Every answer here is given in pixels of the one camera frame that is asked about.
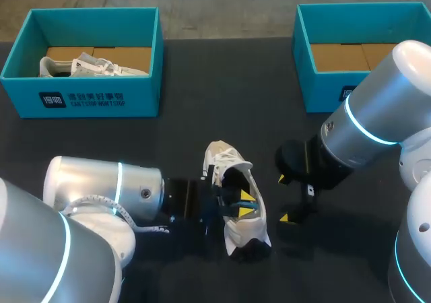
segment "white shoe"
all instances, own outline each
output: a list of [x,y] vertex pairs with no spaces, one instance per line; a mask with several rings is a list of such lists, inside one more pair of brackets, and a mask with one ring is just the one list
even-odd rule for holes
[[224,141],[213,141],[209,144],[203,162],[204,176],[207,176],[209,165],[214,165],[213,184],[222,188],[227,175],[240,173],[240,177],[245,178],[246,186],[249,188],[249,192],[243,189],[245,193],[241,194],[245,194],[245,201],[255,205],[255,209],[240,208],[238,217],[223,217],[224,239],[228,255],[232,255],[236,248],[246,246],[252,239],[271,246],[267,233],[265,204],[250,172],[253,165],[245,161],[235,148]]
[[72,61],[54,61],[50,57],[43,57],[39,63],[39,75],[40,77],[148,76],[148,73],[121,67],[106,59],[97,59],[87,53],[82,53]]

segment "dark table surface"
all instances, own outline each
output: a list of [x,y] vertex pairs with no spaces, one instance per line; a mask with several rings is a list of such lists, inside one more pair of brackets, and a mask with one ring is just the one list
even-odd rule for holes
[[[222,139],[254,164],[271,256],[236,263],[208,255],[192,231],[140,234],[121,302],[390,302],[387,266],[409,197],[399,149],[323,193],[304,225],[278,224],[300,188],[277,183],[274,151],[327,117],[305,113],[290,42],[167,40],[156,119],[21,120],[0,89],[0,176],[41,197],[51,158],[63,155],[195,177],[207,144]],[[10,48],[0,44],[0,68]]]

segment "silver robot arm segment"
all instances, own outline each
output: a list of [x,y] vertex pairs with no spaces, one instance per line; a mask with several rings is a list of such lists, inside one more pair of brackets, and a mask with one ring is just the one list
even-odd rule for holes
[[153,220],[163,203],[164,181],[157,168],[65,156],[53,158],[45,177],[44,202],[63,211],[72,202],[90,195],[120,204],[133,219]]
[[431,127],[431,47],[398,44],[321,127],[325,149],[355,169]]
[[0,179],[0,302],[115,303],[121,277],[109,243]]

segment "shoe lace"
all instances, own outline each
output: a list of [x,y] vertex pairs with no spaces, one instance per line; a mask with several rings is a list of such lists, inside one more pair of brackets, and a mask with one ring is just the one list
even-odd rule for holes
[[108,197],[103,197],[102,195],[87,195],[85,197],[79,198],[78,200],[74,200],[73,202],[70,202],[70,204],[66,206],[66,208],[61,213],[66,216],[71,216],[77,213],[77,207],[79,207],[83,203],[92,203],[102,205],[104,207],[109,207],[110,209],[116,209],[116,211],[124,218],[124,220],[128,223],[128,225],[132,228],[134,232],[162,232],[165,234],[169,233],[169,229],[167,226],[137,226],[124,207],[119,205],[117,202],[109,199]]
[[215,180],[218,180],[220,177],[220,170],[225,168],[229,164],[233,164],[238,162],[240,159],[238,158],[238,153],[234,148],[228,148],[213,157],[214,161],[214,177]]
[[123,76],[123,68],[109,61],[108,59],[99,59],[99,61],[104,61],[104,65],[99,65],[101,73],[105,73],[108,67],[112,66],[112,72],[109,73],[110,76]]

